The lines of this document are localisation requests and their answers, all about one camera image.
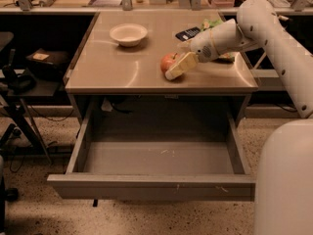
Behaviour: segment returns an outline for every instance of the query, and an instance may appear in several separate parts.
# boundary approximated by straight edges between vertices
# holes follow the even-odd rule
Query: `bowl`
[[[147,34],[145,27],[134,23],[120,24],[110,30],[110,37],[124,47],[138,45]]]

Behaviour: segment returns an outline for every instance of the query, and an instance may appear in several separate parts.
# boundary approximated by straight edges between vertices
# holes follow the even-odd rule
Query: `caster wheel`
[[[17,188],[9,188],[6,190],[6,201],[13,202],[19,197],[19,191]]]

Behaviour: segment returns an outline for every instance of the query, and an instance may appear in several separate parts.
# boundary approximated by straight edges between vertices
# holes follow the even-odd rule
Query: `apple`
[[[166,73],[167,70],[175,64],[175,62],[178,60],[180,54],[178,53],[168,53],[164,57],[162,57],[160,61],[160,70],[163,73]]]

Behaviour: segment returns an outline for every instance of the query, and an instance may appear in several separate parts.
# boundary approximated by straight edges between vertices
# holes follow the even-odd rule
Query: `white robotic arm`
[[[257,48],[267,53],[301,117],[310,118],[313,114],[313,55],[284,30],[266,0],[246,0],[237,12],[237,23],[230,20],[196,35],[190,43],[191,52],[165,76],[173,79],[198,62],[215,60],[227,52]]]

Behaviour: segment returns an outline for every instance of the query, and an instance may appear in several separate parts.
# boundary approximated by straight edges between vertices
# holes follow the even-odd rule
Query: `floor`
[[[271,132],[290,118],[244,118],[239,127],[253,175],[262,145]],[[9,120],[0,117],[0,135]],[[78,122],[37,118],[46,142],[74,143]],[[52,234],[198,234],[252,235],[253,203],[242,202],[121,202],[63,200],[46,182],[50,173],[63,173],[68,158],[12,158],[5,161],[6,187],[17,187],[20,197],[6,206],[7,235]]]

